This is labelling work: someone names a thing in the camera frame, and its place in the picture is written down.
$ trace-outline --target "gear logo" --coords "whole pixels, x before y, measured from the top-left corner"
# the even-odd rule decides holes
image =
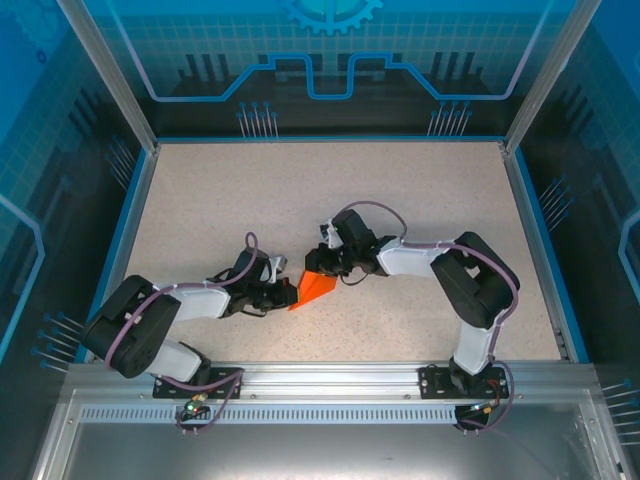
[[[333,35],[360,28],[362,20],[371,20],[373,10],[382,7],[382,0],[282,0],[281,4],[300,28]]]

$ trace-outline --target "metal plate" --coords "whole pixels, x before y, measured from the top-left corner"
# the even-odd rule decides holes
[[[496,391],[488,385],[487,381],[496,380],[504,383],[500,388],[500,398],[509,398],[509,388],[506,383],[505,372],[502,368],[491,367],[484,373],[485,379],[478,386],[472,389],[469,395],[462,395],[451,383],[448,367],[438,367],[436,365],[418,369],[420,380],[420,397],[423,400],[451,400],[451,399],[477,399],[492,400],[496,398]]]
[[[224,377],[228,377],[238,371],[241,371],[240,368],[212,368],[209,370],[209,380],[207,383],[214,383],[221,380]],[[215,390],[212,390],[208,393],[209,399],[211,400],[224,400],[229,393],[232,385],[235,382],[229,381],[223,385],[220,385]],[[232,399],[240,398],[240,389],[241,383],[238,384],[235,391],[231,395]],[[165,398],[165,399],[188,399],[193,397],[196,392],[192,392],[189,390],[183,390],[181,388],[175,387],[170,383],[162,381],[161,378],[157,379],[153,385],[153,398]]]

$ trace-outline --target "cable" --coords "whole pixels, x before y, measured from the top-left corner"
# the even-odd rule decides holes
[[[364,280],[369,276],[368,273],[364,274],[364,277],[360,278],[359,280],[356,280],[355,282],[349,283],[344,279],[344,275],[340,275],[340,281],[342,283],[344,283],[347,287],[355,287],[356,285],[360,285],[362,282],[364,282]]]
[[[233,385],[231,385],[231,388],[229,389],[229,393],[227,393],[227,396],[224,399],[224,402],[222,402],[222,405],[220,405],[220,408],[218,409],[218,411],[216,412],[216,414],[213,416],[213,418],[207,422],[206,424],[204,424],[203,426],[201,426],[200,428],[195,428],[193,430],[194,434],[198,434],[198,432],[203,432],[209,428],[211,428],[213,426],[214,423],[216,423],[220,417],[222,416],[222,412],[224,411],[224,409],[226,408],[227,404],[229,403],[229,400],[231,399],[231,397],[233,396],[233,392],[235,392],[236,388],[238,387],[238,385],[240,384],[240,381],[242,380],[242,375],[243,375],[243,371],[239,371],[236,372],[232,375],[229,375],[227,378],[220,380],[218,382],[212,383],[210,385],[205,385],[205,387],[211,387],[211,385],[215,385],[215,387],[212,388],[203,388],[203,387],[193,387],[193,388],[198,388],[201,390],[198,391],[204,391],[204,390],[212,390],[213,388],[217,388],[220,385],[223,385],[227,382],[230,382],[231,380],[233,380]],[[169,379],[169,377],[163,377],[163,380],[173,380],[172,378]],[[171,383],[172,385],[176,385],[176,383],[180,383],[180,382],[175,382],[175,381],[169,381],[169,383]],[[178,416],[176,417],[176,426],[178,428],[181,428],[183,432],[187,432],[187,429],[184,428],[184,424],[182,423],[182,415],[184,414],[184,410],[181,410],[180,412],[178,412]]]
[[[402,218],[402,216],[398,212],[396,212],[394,209],[392,209],[391,207],[383,203],[376,202],[373,200],[358,200],[350,203],[346,207],[343,207],[342,210],[340,210],[338,213],[342,213],[345,210],[348,210],[349,208],[355,207],[356,205],[373,205],[376,207],[380,207],[390,212],[391,214],[393,214],[393,216],[395,216],[398,219],[398,221],[402,224],[402,234],[399,237],[402,245],[405,245],[410,248],[411,247],[412,248],[429,248],[429,249],[449,248],[453,250],[460,250],[461,252],[466,253],[467,255],[471,255],[472,257],[476,257],[478,260],[481,260],[488,267],[493,269],[493,271],[495,271],[498,275],[500,275],[504,279],[504,281],[509,286],[509,289],[511,290],[511,295],[513,299],[511,301],[511,305],[509,305],[509,308],[500,316],[500,318],[498,318],[498,320],[496,320],[496,328],[494,329],[493,335],[491,336],[491,342],[489,343],[489,352],[488,352],[489,359],[493,361],[494,359],[493,352],[496,348],[496,343],[498,341],[500,328],[502,327],[502,324],[505,322],[505,320],[514,312],[519,302],[518,288],[516,287],[515,282],[511,279],[507,271],[504,268],[502,268],[500,265],[498,265],[496,262],[491,260],[489,257],[484,255],[483,253],[478,252],[473,248],[466,247],[464,245],[458,245],[457,243],[453,243],[453,242],[427,242],[427,243],[406,242],[404,240],[404,237],[407,235],[407,232],[409,231],[407,222],[404,220],[404,218]]]
[[[391,213],[402,224],[402,233],[400,234],[400,241],[404,240],[404,237],[407,236],[407,232],[409,231],[409,226],[407,225],[407,222],[405,222],[404,218],[402,218],[402,216],[400,216],[398,212],[396,212],[393,208],[388,207],[384,203],[376,202],[374,200],[358,200],[356,202],[350,203],[346,207],[343,207],[337,214],[340,214],[345,210],[349,210],[350,208],[355,207],[356,205],[373,205],[374,207],[382,208],[387,212]]]
[[[249,244],[249,239],[253,240],[253,245]],[[155,301],[155,299],[158,298],[159,296],[164,295],[165,293],[172,292],[173,290],[178,290],[178,289],[182,289],[182,288],[216,288],[216,287],[224,287],[226,285],[231,285],[232,283],[235,283],[238,280],[240,280],[242,277],[244,277],[247,274],[247,272],[251,269],[251,267],[253,266],[254,262],[256,261],[256,257],[258,256],[258,237],[256,237],[255,233],[248,232],[244,237],[244,242],[245,242],[245,245],[247,247],[253,248],[253,253],[251,254],[251,260],[249,261],[247,266],[240,273],[238,273],[238,275],[236,275],[235,277],[233,277],[231,279],[228,279],[228,280],[224,280],[222,282],[213,282],[213,283],[208,283],[206,281],[205,282],[200,282],[200,283],[179,283],[177,285],[171,285],[169,287],[162,288],[162,289],[158,290],[157,292],[153,293],[152,295],[150,295],[149,297],[147,297],[145,299],[145,301],[142,302],[140,304],[140,306],[138,306],[138,308],[136,308],[136,310],[133,312],[133,314],[131,315],[129,320],[127,320],[127,322],[124,324],[124,326],[122,327],[120,332],[118,332],[118,335],[116,335],[115,340],[113,341],[113,343],[109,347],[109,350],[107,351],[107,354],[104,357],[104,363],[107,366],[107,368],[111,367],[111,359],[113,358],[113,354],[117,350],[118,346],[122,342],[122,339],[125,337],[127,332],[131,329],[131,327],[133,326],[135,321],[138,320],[138,318],[140,317],[142,312],[144,312],[149,307],[149,305],[151,305]],[[176,386],[179,386],[180,388],[184,388],[184,387],[182,387],[182,385],[186,385],[186,384],[181,384],[181,385],[176,385]]]
[[[509,289],[511,290],[511,295],[513,299],[511,300],[511,305],[509,305],[509,308],[507,308],[507,310],[505,310],[505,312],[500,316],[500,318],[496,320],[496,325],[495,325],[496,328],[494,329],[493,335],[491,336],[491,342],[489,343],[489,352],[488,352],[489,358],[493,359],[493,352],[496,348],[496,343],[498,341],[498,334],[500,333],[500,328],[502,327],[502,324],[505,322],[505,320],[509,318],[509,316],[514,312],[519,302],[518,288],[516,287],[515,282],[511,279],[507,271],[504,268],[502,268],[500,265],[498,265],[496,262],[491,260],[489,257],[487,257],[485,254],[480,253],[477,250],[474,250],[473,248],[469,248],[465,245],[458,245],[457,243],[453,243],[453,242],[429,242],[429,243],[403,242],[403,245],[409,248],[431,248],[431,249],[449,248],[452,250],[460,250],[463,253],[466,253],[468,255],[471,255],[472,257],[476,257],[478,260],[481,260],[488,267],[490,267],[494,272],[496,272],[498,275],[500,275],[503,278],[503,280],[506,282],[506,284],[509,286]]]

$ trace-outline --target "black bracket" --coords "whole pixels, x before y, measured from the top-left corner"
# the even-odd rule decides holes
[[[241,368],[210,368],[209,369],[209,378],[203,383],[204,385],[208,385],[219,380],[222,380],[224,377],[228,377],[233,375],[236,372],[242,371]],[[224,400],[229,393],[229,390],[233,386],[235,382],[233,380],[220,385],[215,390],[207,391],[208,399],[213,400]],[[240,398],[240,390],[241,390],[241,382],[236,386],[235,391],[231,395],[231,399],[235,400]],[[190,390],[183,390],[182,388],[178,388],[168,382],[162,380],[162,378],[158,378],[153,385],[153,398],[169,398],[169,399],[189,399],[193,397],[197,392]]]
[[[418,369],[418,384],[420,386],[420,398],[423,400],[493,400],[496,391],[489,380],[496,380],[499,385],[500,399],[509,398],[509,388],[505,372],[502,368],[489,366],[479,375],[468,394],[463,394],[451,381],[449,367],[428,365]]]

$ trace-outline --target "vent slot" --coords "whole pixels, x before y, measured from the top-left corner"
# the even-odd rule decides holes
[[[202,424],[217,412],[208,412],[188,424]],[[453,424],[451,405],[231,405],[219,419],[224,424]],[[178,405],[84,406],[81,423],[173,424],[182,409]]]

